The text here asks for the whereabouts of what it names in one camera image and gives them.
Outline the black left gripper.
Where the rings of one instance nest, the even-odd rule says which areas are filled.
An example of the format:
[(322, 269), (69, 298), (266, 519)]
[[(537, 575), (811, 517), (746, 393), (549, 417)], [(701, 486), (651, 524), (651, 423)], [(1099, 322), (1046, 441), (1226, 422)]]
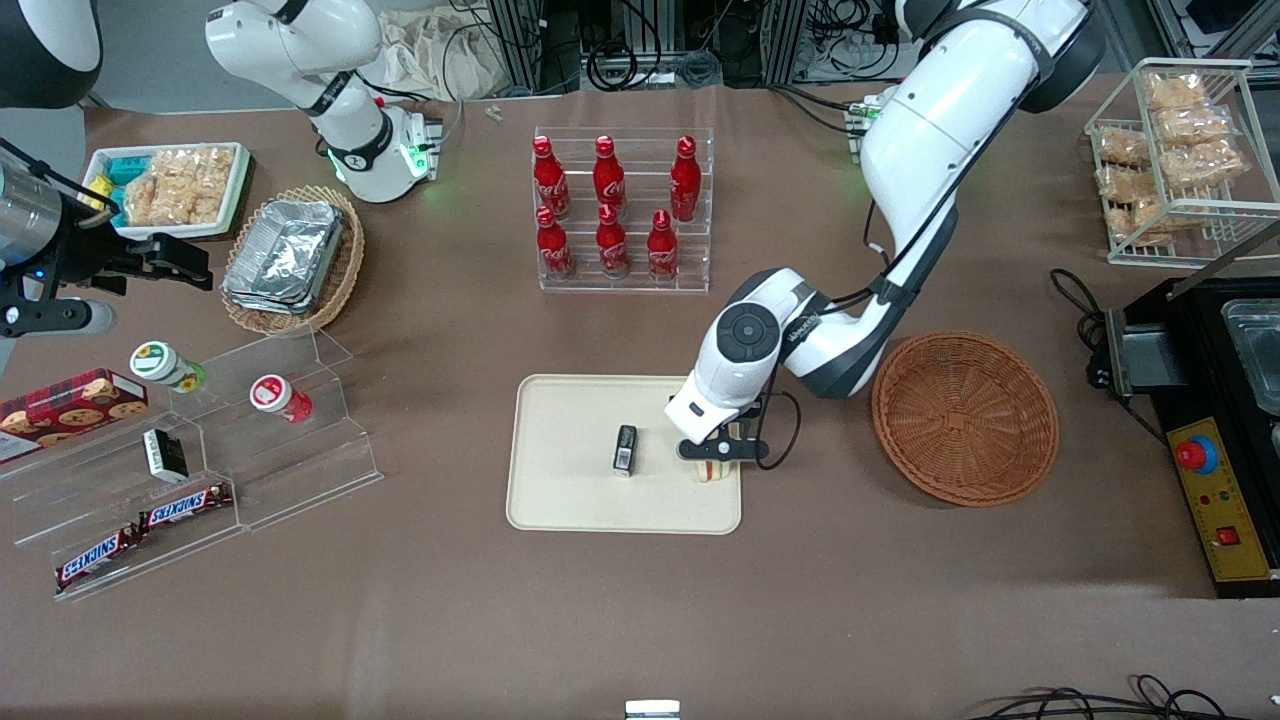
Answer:
[(730, 407), (710, 405), (701, 409), (700, 419), (714, 427), (708, 427), (707, 433), (700, 439), (701, 445), (718, 443), (722, 439), (758, 442), (760, 434), (760, 420), (764, 411), (765, 397), (756, 396), (750, 404), (730, 414)]

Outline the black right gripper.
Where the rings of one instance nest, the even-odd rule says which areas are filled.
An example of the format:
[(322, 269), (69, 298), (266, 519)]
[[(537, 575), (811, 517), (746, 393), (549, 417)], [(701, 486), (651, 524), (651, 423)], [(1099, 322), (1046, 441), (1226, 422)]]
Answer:
[(106, 277), (108, 292), (115, 295), (125, 292), (129, 278), (163, 278), (204, 292), (212, 290), (209, 254), (200, 246), (170, 234), (151, 234), (148, 261), (146, 247), (119, 236), (110, 218), (65, 215), (50, 241), (44, 292), (56, 295), (69, 284), (91, 286), (96, 277)]

